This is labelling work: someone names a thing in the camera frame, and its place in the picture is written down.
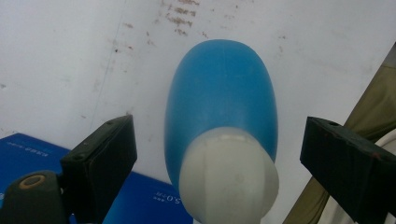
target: clamp jaw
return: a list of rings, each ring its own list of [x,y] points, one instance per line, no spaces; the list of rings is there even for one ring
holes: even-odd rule
[[[137,159],[132,116],[109,120],[61,159],[8,186],[0,223],[102,223]]]
[[[360,224],[396,216],[396,156],[326,119],[308,118],[301,163]]]

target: white surface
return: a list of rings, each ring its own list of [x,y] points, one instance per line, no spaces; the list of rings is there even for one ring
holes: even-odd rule
[[[276,93],[280,190],[263,222],[278,224],[310,176],[306,116],[347,119],[396,40],[395,11],[394,0],[0,1],[0,137],[73,148],[132,113],[134,169],[169,181],[163,118],[178,63],[204,40],[241,41]]]
[[[270,156],[253,136],[221,127],[189,145],[179,189],[187,211],[205,224],[259,224],[276,200],[279,179]]]

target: stain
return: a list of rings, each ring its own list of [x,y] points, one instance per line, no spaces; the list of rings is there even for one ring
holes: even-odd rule
[[[168,5],[163,0],[161,1],[161,7],[168,7],[167,9],[168,11],[170,11],[173,8],[172,3]]]
[[[182,7],[175,8],[175,12],[178,14],[191,15],[193,17],[196,15],[196,11],[190,11]]]
[[[154,47],[157,47],[157,46],[155,46],[155,44],[154,44],[154,42],[152,42],[152,40],[148,40],[148,45],[151,45],[151,46],[154,46]]]
[[[176,24],[177,27],[178,27],[179,25],[181,25],[181,24],[187,24],[187,25],[189,25],[190,27],[192,27],[192,21],[185,21],[185,20],[181,19],[180,17],[175,17],[175,18],[173,18],[173,17],[167,17],[167,19],[168,19],[170,22]]]
[[[178,33],[179,35],[187,36],[187,33],[181,29],[176,29],[175,32]]]
[[[119,42],[118,42],[116,39],[114,39],[114,40],[112,41],[112,43],[113,43],[112,48],[113,48],[113,50],[117,53],[117,52],[119,51]]]
[[[371,155],[372,158],[382,161],[381,155],[378,152],[373,152]]]
[[[187,10],[187,9],[181,8],[181,7],[177,7],[177,8],[175,8],[175,12],[177,12],[177,13],[179,13],[179,14],[187,14],[187,13],[189,13],[190,11]]]
[[[130,28],[130,29],[133,29],[134,28],[134,26],[131,24],[131,23],[124,23],[123,24],[124,26],[126,26],[126,27],[128,27],[128,28]]]
[[[179,3],[199,6],[199,2],[194,0],[178,0]]]

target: blue bottle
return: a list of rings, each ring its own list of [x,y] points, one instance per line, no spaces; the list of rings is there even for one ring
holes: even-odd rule
[[[169,92],[164,142],[170,179],[195,219],[260,223],[278,190],[277,117],[254,50],[210,40],[185,55]]]

